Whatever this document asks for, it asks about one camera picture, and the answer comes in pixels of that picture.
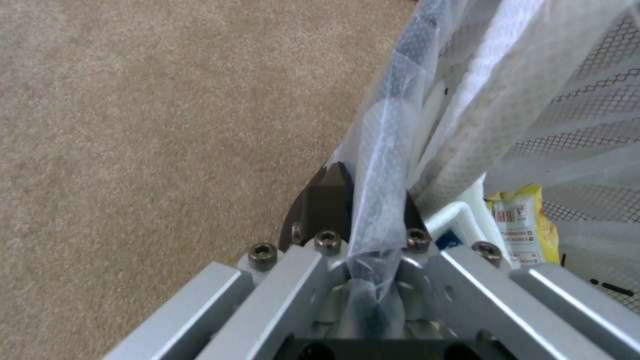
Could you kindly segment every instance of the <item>black component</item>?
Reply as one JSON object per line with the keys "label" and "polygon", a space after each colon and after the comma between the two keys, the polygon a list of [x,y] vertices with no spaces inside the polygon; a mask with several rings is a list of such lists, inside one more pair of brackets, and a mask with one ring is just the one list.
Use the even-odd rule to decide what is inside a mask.
{"label": "black component", "polygon": [[[321,168],[291,205],[285,217],[278,248],[286,251],[293,244],[304,246],[321,231],[333,231],[345,241],[351,236],[353,180],[343,163]],[[425,230],[420,213],[407,194],[404,224]]]}
{"label": "black component", "polygon": [[613,285],[613,284],[609,284],[608,282],[603,282],[602,283],[602,287],[605,288],[605,289],[609,289],[611,291],[615,291],[616,293],[620,293],[622,295],[634,296],[634,292],[633,291],[631,291],[629,289],[621,288],[621,287]]}
{"label": "black component", "polygon": [[482,359],[472,348],[472,345],[473,341],[456,340],[351,340],[296,339],[289,337],[282,344],[274,359]]}

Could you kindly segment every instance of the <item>yellow package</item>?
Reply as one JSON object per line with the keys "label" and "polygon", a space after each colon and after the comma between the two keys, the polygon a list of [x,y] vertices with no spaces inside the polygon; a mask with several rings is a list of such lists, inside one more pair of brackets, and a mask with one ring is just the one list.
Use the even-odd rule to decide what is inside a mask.
{"label": "yellow package", "polygon": [[544,214],[539,184],[494,193],[485,201],[514,261],[525,266],[560,262],[557,228]]}

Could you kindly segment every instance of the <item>metal plate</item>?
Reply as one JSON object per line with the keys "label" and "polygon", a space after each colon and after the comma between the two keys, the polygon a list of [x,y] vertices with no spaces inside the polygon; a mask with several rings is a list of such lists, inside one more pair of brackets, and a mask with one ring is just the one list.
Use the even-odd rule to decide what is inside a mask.
{"label": "metal plate", "polygon": [[104,359],[192,359],[252,289],[249,274],[211,263]]}
{"label": "metal plate", "polygon": [[582,279],[550,264],[510,276],[616,359],[640,359],[640,317]]}
{"label": "metal plate", "polygon": [[197,359],[271,359],[304,329],[328,287],[326,259],[292,245]]}

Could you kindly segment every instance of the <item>carpet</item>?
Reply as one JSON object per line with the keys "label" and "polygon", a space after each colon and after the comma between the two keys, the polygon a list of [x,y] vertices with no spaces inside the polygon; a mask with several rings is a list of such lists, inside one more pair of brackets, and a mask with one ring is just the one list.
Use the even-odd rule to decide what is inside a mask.
{"label": "carpet", "polygon": [[276,242],[414,6],[0,1],[0,357],[99,357]]}

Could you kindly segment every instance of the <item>metal frame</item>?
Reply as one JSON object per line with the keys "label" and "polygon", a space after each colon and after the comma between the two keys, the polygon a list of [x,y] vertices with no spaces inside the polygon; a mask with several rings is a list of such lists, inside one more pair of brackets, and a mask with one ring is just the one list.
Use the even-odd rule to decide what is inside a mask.
{"label": "metal frame", "polygon": [[252,290],[249,274],[211,263],[104,359],[192,359]]}
{"label": "metal frame", "polygon": [[[213,263],[106,358],[271,359],[289,336],[344,337],[347,252],[291,246],[250,295],[249,272]],[[509,273],[468,247],[429,249],[404,253],[396,285],[409,338],[489,336],[520,359],[640,357],[638,317],[558,266]]]}
{"label": "metal frame", "polygon": [[558,266],[518,270],[511,278],[616,359],[640,359],[636,314]]}
{"label": "metal frame", "polygon": [[328,291],[326,258],[291,246],[197,359],[271,359],[306,327]]}

